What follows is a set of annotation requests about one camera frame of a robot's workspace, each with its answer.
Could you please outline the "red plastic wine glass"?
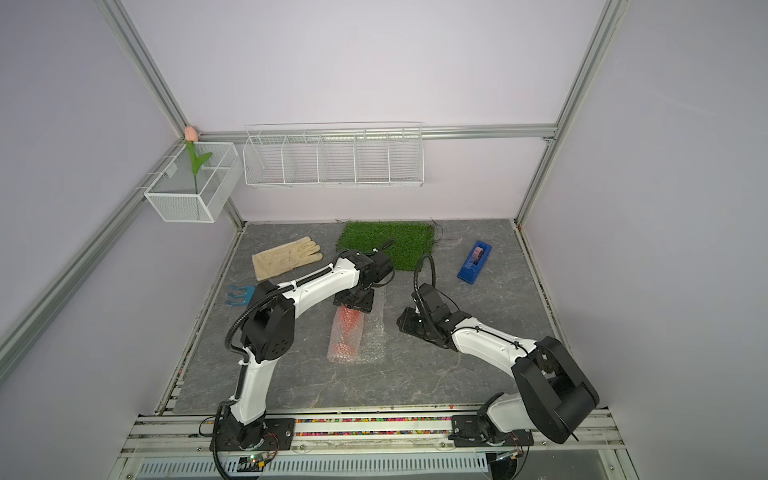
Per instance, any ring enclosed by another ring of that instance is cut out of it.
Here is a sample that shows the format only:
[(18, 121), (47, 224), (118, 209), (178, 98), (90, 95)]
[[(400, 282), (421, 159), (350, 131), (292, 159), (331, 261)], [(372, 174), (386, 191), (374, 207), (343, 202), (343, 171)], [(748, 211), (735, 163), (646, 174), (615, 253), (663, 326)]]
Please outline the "red plastic wine glass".
[(365, 314), (340, 306), (335, 314), (328, 358), (333, 362), (351, 362), (358, 357)]

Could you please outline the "clear bubble wrap sheet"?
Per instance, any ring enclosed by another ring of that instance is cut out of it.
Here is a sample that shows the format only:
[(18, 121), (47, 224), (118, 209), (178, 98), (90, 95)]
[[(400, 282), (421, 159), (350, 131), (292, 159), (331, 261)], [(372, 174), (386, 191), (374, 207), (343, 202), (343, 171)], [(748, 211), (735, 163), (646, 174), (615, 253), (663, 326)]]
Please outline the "clear bubble wrap sheet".
[(370, 313), (339, 306), (335, 312), (327, 359), (341, 364), (378, 364), (385, 358), (386, 291), (374, 294)]

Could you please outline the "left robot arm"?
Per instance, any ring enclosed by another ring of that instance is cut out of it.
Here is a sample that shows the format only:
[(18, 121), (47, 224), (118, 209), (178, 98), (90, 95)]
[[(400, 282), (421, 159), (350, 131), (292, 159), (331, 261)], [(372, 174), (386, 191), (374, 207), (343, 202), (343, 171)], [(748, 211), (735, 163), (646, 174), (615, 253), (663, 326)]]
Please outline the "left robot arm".
[(286, 434), (269, 429), (266, 401), (278, 360), (293, 345), (296, 320), (328, 298), (339, 306), (369, 313), (374, 290), (393, 274), (393, 263), (382, 250), (345, 249), (330, 264), (295, 280), (258, 283), (245, 311), (224, 338), (226, 349), (240, 356), (240, 372), (234, 395), (217, 407), (210, 449), (289, 446)]

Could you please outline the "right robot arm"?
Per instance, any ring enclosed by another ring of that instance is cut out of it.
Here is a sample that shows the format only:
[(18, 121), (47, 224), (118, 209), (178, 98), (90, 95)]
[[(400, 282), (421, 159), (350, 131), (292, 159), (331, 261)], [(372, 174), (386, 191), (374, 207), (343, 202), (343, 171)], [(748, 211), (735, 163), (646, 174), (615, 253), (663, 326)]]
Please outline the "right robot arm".
[(477, 411), (476, 424), (456, 440), (502, 445), (526, 429), (563, 444), (600, 403), (600, 397), (566, 347), (546, 336), (535, 341), (492, 328), (452, 310), (441, 292), (422, 284), (414, 305), (397, 319), (399, 330), (443, 349), (478, 358), (508, 374), (515, 393), (492, 396)]

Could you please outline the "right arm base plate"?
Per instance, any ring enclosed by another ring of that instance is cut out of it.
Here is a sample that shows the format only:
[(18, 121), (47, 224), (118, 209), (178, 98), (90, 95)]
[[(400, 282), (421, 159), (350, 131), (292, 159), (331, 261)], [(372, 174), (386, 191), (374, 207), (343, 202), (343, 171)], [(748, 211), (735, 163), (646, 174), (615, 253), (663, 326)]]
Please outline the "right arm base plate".
[(530, 447), (534, 444), (529, 430), (504, 433), (477, 414), (454, 415), (448, 439), (457, 447)]

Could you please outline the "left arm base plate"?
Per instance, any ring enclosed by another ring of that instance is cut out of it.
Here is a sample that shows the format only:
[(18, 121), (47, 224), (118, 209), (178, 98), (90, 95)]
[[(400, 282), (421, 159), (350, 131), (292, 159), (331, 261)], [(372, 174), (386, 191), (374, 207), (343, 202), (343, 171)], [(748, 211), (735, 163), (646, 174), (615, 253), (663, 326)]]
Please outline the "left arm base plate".
[(234, 417), (220, 419), (214, 427), (210, 450), (219, 452), (287, 451), (291, 448), (296, 419), (265, 418), (244, 426)]

